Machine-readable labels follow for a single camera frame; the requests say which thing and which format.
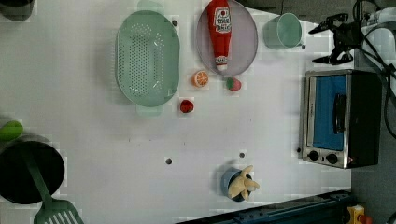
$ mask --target oven window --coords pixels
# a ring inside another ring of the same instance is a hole
[[[347,76],[316,77],[313,147],[342,151],[344,133],[334,132],[334,101],[337,94],[347,95]]]

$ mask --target blue oven door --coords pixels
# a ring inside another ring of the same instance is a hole
[[[344,150],[347,76],[310,78],[310,119],[308,145],[330,150]]]

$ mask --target black frying pan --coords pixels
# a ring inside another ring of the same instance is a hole
[[[0,150],[0,195],[13,203],[41,202],[22,154],[31,151],[49,193],[53,194],[64,180],[64,161],[56,149],[36,138],[23,137]]]
[[[388,219],[387,224],[396,224],[396,212]]]

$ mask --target light blue cup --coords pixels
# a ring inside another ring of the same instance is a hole
[[[228,197],[228,187],[231,184],[231,178],[233,178],[234,175],[240,173],[241,170],[235,169],[235,168],[230,168],[226,172],[224,172],[222,178],[221,178],[221,191],[225,196]]]
[[[292,13],[285,13],[268,21],[262,33],[264,43],[270,49],[288,49],[302,45],[301,24]]]

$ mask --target ketchup bottle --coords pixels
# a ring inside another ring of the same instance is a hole
[[[219,71],[227,69],[231,39],[231,15],[227,0],[212,0],[207,6],[210,39]]]

